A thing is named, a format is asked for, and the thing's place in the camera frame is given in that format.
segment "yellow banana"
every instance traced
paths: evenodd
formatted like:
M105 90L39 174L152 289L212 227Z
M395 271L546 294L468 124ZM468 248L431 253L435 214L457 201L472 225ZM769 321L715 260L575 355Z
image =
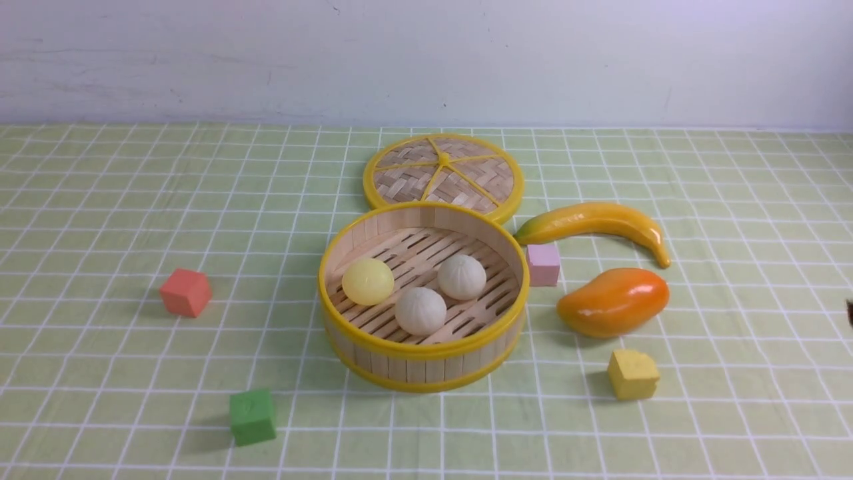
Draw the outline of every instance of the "yellow banana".
M670 266L660 226L643 212L618 203L586 202L557 208L527 220L514 237L519 244L529 245L586 233L628 238L652 250L661 268Z

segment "plastic fruit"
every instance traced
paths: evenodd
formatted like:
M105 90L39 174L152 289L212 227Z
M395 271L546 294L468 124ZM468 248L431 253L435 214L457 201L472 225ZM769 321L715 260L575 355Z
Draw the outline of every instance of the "plastic fruit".
M551 243L561 238L602 233L628 238L652 250L661 268L670 266L664 234L658 224L636 208L610 202L586 202L557 208L527 220L515 232L521 245Z
M358 259L346 269L341 280L344 294L358 305L376 305L394 291L394 274L381 260Z
M557 314L572 330L593 338L629 333L660 313L670 287L642 268L613 268L557 301Z

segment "bamboo steamer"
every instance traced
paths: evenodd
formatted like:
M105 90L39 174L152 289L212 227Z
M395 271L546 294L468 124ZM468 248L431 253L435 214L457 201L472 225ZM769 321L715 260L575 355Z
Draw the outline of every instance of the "bamboo steamer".
M470 301L444 296L444 327L428 337L407 334L394 319L396 300L418 286L441 293L438 266L454 254L483 264L483 293ZM391 297L372 307L354 304L341 288L345 269L364 256L384 261L395 278ZM416 393L459 388L496 369L524 326L529 285L524 253L507 231L441 202L402 202L363 215L335 236L318 274L325 330L340 360L372 383Z
M371 208L401 202L459 205L503 225L524 194L521 169L480 138L435 133L406 138L370 159L364 195Z

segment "green block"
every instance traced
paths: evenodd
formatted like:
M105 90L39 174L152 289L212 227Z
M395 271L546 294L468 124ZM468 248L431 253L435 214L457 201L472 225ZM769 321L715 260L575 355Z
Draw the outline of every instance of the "green block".
M229 410L231 434L238 447L276 438L276 408L268 389L232 395Z

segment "yellow block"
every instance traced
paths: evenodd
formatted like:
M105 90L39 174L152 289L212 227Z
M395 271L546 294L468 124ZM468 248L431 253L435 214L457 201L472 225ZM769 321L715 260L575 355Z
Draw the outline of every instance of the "yellow block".
M619 400L651 398L660 380L652 357L628 349L613 350L607 376Z

